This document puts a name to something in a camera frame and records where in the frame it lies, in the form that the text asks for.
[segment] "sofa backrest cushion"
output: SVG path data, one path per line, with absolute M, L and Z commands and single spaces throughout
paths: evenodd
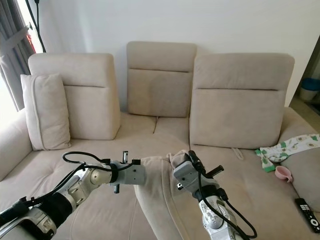
M 132 41 L 126 50 L 128 112 L 157 117 L 187 117 L 196 45 Z
M 282 53 L 199 56 L 190 143 L 256 149 L 277 144 L 294 58 Z
M 62 77 L 73 139 L 112 140 L 120 127 L 114 58 L 108 53 L 40 53 L 28 61 L 32 75 Z

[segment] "trash can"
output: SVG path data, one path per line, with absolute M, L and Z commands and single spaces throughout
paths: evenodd
M 320 80 L 305 78 L 302 80 L 300 98 L 304 101 L 311 101 L 320 91 Z

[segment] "throw pillow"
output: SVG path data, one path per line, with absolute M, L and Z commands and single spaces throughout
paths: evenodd
M 69 113 L 61 76 L 21 75 L 21 84 L 33 150 L 69 148 Z

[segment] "remote button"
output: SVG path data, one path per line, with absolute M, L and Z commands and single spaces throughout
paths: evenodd
M 311 219 L 311 224 L 313 225 L 313 226 L 318 226 L 319 225 L 319 223 L 317 222 L 317 220 L 315 220 L 315 219 Z

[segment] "sofa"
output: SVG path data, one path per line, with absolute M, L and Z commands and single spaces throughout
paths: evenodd
M 133 186 L 121 185 L 120 193 L 114 194 L 113 188 L 102 185 L 53 239 L 209 239 L 197 201 L 176 190 L 166 157 L 191 149 L 206 169 L 224 167 L 216 179 L 230 202 L 256 227 L 258 239 L 319 239 L 294 199 L 300 195 L 320 212 L 320 149 L 297 153 L 281 163 L 291 170 L 292 185 L 264 172 L 254 152 L 315 133 L 291 108 L 283 107 L 293 58 L 234 53 L 195 59 L 196 52 L 192 43 L 128 43 L 127 112 L 120 112 L 112 55 L 31 56 L 32 75 L 62 77 L 72 146 L 33 151 L 25 111 L 18 112 L 10 125 L 0 129 L 0 211 L 21 197 L 38 197 L 53 189 L 76 167 L 62 160 L 65 152 L 120 161 L 122 151 L 128 151 L 129 158 L 140 158 L 146 165 L 149 192 L 143 196 L 136 189 L 136 196 Z M 150 156 L 162 157 L 150 161 Z M 92 162 L 84 156 L 72 159 Z M 157 197 L 165 191 L 172 197 L 175 214 L 165 198 Z

